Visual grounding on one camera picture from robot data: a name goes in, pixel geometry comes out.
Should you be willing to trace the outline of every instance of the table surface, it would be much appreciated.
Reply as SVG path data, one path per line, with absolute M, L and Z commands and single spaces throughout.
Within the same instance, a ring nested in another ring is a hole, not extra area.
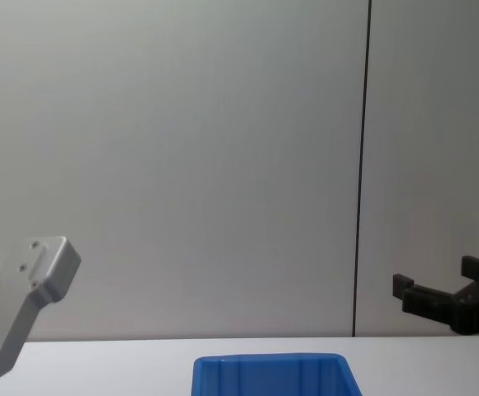
M 196 358 L 277 352 L 339 353 L 365 396 L 479 396 L 479 337 L 35 342 L 0 396 L 189 396 Z

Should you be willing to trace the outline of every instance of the metal bracket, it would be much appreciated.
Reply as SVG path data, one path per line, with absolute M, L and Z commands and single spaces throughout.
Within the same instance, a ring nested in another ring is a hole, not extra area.
M 0 377 L 15 365 L 40 310 L 60 301 L 82 259 L 66 237 L 26 240 L 0 272 Z

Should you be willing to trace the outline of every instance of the blue bin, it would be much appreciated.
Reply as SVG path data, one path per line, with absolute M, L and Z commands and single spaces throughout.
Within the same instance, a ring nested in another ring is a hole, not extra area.
M 197 359 L 192 396 L 362 396 L 341 355 L 212 356 Z

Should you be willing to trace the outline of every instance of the white wall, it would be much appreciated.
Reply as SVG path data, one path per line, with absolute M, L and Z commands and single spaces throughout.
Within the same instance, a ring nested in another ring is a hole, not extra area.
M 33 337 L 348 335 L 365 0 L 0 0 L 0 266 L 83 256 Z
M 452 292 L 479 256 L 479 1 L 373 0 L 371 26 L 357 335 L 446 333 L 391 276 Z

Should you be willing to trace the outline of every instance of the black vertical line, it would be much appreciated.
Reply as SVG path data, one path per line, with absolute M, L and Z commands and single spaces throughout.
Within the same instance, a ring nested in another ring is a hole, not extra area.
M 363 112 L 361 118 L 361 145 L 358 159 L 358 192 L 357 192 L 357 224 L 355 230 L 355 267 L 353 273 L 353 322 L 352 337 L 355 337 L 355 322 L 357 319 L 357 275 L 358 275 L 358 240 L 361 226 L 361 195 L 363 190 L 363 149 L 364 121 L 366 119 L 366 95 L 368 89 L 368 57 L 370 55 L 370 22 L 372 20 L 372 0 L 368 0 L 368 25 L 366 28 L 366 55 L 364 59 Z

